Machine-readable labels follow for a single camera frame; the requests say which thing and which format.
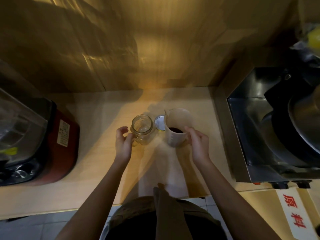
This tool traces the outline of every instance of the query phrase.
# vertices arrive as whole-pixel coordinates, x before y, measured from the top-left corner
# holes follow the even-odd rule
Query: person's right hand
[[[188,132],[189,143],[192,147],[193,162],[197,167],[211,163],[209,157],[209,137],[198,130],[185,127]]]

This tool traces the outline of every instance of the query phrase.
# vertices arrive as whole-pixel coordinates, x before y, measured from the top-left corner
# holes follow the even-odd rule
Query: yellow object
[[[308,33],[308,43],[310,48],[320,49],[320,27]]]
[[[10,155],[10,156],[16,155],[17,152],[18,152],[18,148],[17,147],[12,147],[12,148],[0,151],[0,153],[6,154],[6,155]]]

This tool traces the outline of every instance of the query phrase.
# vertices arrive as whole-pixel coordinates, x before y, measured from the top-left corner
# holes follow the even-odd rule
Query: measuring cup
[[[185,126],[192,127],[192,115],[184,108],[164,110],[165,138],[172,147],[181,145],[187,138]]]

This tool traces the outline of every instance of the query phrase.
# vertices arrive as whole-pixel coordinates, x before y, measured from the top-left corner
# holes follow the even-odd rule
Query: wooden wall
[[[217,85],[245,47],[298,24],[297,2],[0,0],[0,59],[43,92]]]

